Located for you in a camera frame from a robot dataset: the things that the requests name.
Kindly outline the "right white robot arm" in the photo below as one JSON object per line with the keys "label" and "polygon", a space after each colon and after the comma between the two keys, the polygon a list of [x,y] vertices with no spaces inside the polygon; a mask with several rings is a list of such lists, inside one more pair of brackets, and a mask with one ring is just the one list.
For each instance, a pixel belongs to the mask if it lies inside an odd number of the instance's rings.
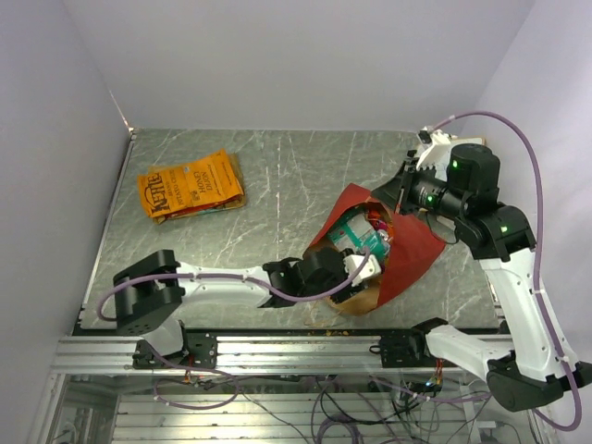
{"label": "right white robot arm", "polygon": [[453,222],[456,239],[486,273],[512,336],[512,345],[495,348],[432,318],[414,327],[409,358],[421,366],[437,358],[456,364],[485,381],[500,406],[520,412],[590,384],[591,365],[567,344],[563,357],[555,352],[551,335],[559,328],[549,301],[536,299],[542,291],[534,271],[537,242],[524,212],[500,202],[499,173],[499,158],[482,144],[454,146],[444,180],[411,150],[371,194],[401,215],[424,209]]}

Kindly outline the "red brown paper bag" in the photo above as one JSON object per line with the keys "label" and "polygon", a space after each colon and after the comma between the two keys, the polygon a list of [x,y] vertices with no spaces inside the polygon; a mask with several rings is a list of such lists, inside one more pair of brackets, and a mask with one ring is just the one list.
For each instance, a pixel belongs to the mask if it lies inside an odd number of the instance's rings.
{"label": "red brown paper bag", "polygon": [[415,216],[402,216],[388,210],[371,197],[371,192],[349,184],[334,204],[324,226],[304,251],[332,248],[328,232],[346,211],[355,207],[368,210],[371,217],[386,223],[390,236],[384,271],[369,281],[369,286],[345,302],[324,301],[341,315],[361,316],[394,300],[418,281],[445,249],[445,242]]}

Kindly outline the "orange Kettle chip bag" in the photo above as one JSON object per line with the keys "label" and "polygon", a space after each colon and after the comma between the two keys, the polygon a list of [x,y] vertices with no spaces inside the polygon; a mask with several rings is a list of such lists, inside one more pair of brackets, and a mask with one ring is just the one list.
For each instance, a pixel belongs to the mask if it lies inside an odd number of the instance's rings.
{"label": "orange Kettle chip bag", "polygon": [[137,177],[142,210],[152,219],[184,209],[217,206],[241,195],[228,155],[221,149],[185,164],[152,166]]}

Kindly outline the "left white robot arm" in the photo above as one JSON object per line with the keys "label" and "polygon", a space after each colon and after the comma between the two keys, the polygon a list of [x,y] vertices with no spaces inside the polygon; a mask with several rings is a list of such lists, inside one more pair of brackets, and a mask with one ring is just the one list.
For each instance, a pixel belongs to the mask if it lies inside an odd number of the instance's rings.
{"label": "left white robot arm", "polygon": [[159,250],[115,274],[111,320],[118,335],[141,338],[164,365],[178,367],[191,353],[186,327],[174,317],[181,307],[214,303],[277,309],[332,296],[346,300],[378,273],[367,249],[325,247],[303,258],[237,269],[190,265],[171,250]]}

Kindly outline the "Doritos chip bag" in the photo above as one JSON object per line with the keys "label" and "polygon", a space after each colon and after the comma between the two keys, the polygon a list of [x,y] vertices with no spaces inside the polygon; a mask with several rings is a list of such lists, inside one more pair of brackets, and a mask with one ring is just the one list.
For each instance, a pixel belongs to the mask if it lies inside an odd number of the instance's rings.
{"label": "Doritos chip bag", "polygon": [[217,206],[207,206],[207,207],[199,207],[199,208],[189,208],[180,210],[176,213],[171,215],[159,216],[159,217],[152,217],[153,222],[156,225],[160,225],[168,220],[178,220],[186,217],[193,217],[198,215],[207,215],[212,213],[218,213],[222,211],[234,210],[243,207],[247,203],[247,196],[245,192],[245,184],[244,184],[244,176],[241,171],[241,165],[239,161],[239,157],[235,153],[231,153],[228,155],[229,162],[232,167],[232,171],[235,174],[238,183],[241,186],[242,194],[233,197],[223,203],[218,204]]}

